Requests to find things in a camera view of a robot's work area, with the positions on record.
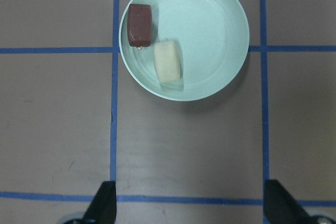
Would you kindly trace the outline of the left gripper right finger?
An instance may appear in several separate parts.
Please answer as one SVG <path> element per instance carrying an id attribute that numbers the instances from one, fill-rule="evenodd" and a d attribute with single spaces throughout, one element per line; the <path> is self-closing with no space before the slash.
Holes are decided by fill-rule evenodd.
<path id="1" fill-rule="evenodd" d="M 264 184 L 264 215 L 269 223 L 304 223 L 310 216 L 276 179 Z"/>

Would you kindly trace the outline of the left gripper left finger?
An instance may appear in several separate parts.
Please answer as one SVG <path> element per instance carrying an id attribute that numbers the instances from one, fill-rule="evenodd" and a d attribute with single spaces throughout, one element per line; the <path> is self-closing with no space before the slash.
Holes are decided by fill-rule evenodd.
<path id="1" fill-rule="evenodd" d="M 115 181 L 101 184 L 91 204 L 86 210 L 83 223 L 113 224 L 116 220 L 116 185 Z"/>

